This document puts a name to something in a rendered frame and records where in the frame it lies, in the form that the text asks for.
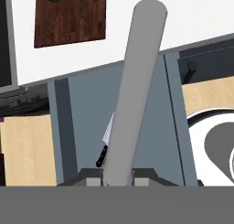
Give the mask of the black hob with grey rim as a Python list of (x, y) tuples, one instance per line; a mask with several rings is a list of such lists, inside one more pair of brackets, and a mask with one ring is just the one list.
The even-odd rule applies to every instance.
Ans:
[(0, 93), (17, 88), (12, 1), (0, 0)]

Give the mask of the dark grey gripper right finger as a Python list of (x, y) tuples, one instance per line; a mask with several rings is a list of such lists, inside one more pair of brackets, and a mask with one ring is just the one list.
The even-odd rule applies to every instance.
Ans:
[(132, 170), (133, 187), (176, 187), (176, 184), (161, 178), (153, 168), (134, 168)]

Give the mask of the dark wooden cutting board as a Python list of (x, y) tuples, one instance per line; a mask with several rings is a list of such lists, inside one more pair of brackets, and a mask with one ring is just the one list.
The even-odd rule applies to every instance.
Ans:
[(35, 48), (106, 38), (107, 0), (36, 0)]

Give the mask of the white and black round thing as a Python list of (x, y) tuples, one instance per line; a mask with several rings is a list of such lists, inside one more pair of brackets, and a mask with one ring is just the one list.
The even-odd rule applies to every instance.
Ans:
[(234, 109), (195, 112), (187, 123), (198, 184), (234, 187)]

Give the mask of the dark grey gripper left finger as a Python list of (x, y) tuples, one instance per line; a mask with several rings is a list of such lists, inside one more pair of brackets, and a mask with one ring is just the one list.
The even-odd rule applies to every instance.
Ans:
[(59, 184), (59, 186), (101, 187), (103, 185), (102, 179), (103, 172), (101, 168), (82, 168), (76, 177)]

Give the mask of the grey-blue open drawer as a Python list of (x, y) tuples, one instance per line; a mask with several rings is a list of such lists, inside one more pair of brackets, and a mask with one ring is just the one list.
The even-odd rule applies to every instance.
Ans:
[[(195, 170), (178, 56), (159, 56), (134, 165), (152, 167), (164, 181), (195, 186)], [(117, 102), (122, 63), (48, 83), (57, 182), (92, 169)]]

